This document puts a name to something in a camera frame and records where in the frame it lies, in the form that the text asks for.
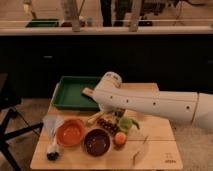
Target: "black cabinet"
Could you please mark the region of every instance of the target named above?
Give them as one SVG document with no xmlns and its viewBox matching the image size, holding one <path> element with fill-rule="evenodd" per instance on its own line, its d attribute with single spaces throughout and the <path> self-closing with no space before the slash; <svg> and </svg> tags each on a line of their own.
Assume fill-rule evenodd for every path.
<svg viewBox="0 0 213 171">
<path fill-rule="evenodd" d="M 119 73 L 161 90 L 213 92 L 212 35 L 2 36 L 0 72 L 21 97 L 51 97 L 63 75 Z"/>
</svg>

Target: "green fruit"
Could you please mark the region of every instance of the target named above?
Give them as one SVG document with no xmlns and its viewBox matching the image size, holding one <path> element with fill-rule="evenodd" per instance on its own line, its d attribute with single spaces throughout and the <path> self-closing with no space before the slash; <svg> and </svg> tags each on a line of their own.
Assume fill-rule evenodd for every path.
<svg viewBox="0 0 213 171">
<path fill-rule="evenodd" d="M 129 129 L 132 127 L 132 125 L 135 125 L 138 129 L 140 129 L 140 126 L 137 121 L 127 118 L 127 117 L 121 117 L 118 119 L 118 128 L 121 132 L 128 133 Z"/>
</svg>

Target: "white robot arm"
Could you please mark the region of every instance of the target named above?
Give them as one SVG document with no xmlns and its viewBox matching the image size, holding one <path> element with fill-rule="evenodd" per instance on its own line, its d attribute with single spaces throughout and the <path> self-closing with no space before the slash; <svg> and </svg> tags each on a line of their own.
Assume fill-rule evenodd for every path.
<svg viewBox="0 0 213 171">
<path fill-rule="evenodd" d="M 104 112 L 114 108 L 191 122 L 213 132 L 213 95 L 196 92 L 147 92 L 121 89 L 121 77 L 107 72 L 93 91 L 93 99 Z"/>
</svg>

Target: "green tray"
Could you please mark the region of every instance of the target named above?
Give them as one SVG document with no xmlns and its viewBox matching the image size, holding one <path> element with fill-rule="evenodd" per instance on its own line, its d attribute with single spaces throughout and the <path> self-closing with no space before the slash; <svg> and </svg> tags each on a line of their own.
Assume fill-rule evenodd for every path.
<svg viewBox="0 0 213 171">
<path fill-rule="evenodd" d="M 63 76 L 52 104 L 58 109 L 98 111 L 98 104 L 83 95 L 82 90 L 85 87 L 94 89 L 100 79 L 100 77 Z"/>
<path fill-rule="evenodd" d="M 58 27 L 59 21 L 55 18 L 50 19 L 32 19 L 26 27 Z"/>
</svg>

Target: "bowl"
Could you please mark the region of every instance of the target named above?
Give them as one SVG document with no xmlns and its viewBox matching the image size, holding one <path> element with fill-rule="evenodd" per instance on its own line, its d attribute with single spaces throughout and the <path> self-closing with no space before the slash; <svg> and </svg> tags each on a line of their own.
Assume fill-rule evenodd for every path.
<svg viewBox="0 0 213 171">
<path fill-rule="evenodd" d="M 80 119 L 66 120 L 56 131 L 57 143 L 64 147 L 78 145 L 85 134 L 84 122 Z"/>
<path fill-rule="evenodd" d="M 110 138 L 102 129 L 93 129 L 88 132 L 84 138 L 84 146 L 92 156 L 101 156 L 106 153 L 110 147 Z"/>
</svg>

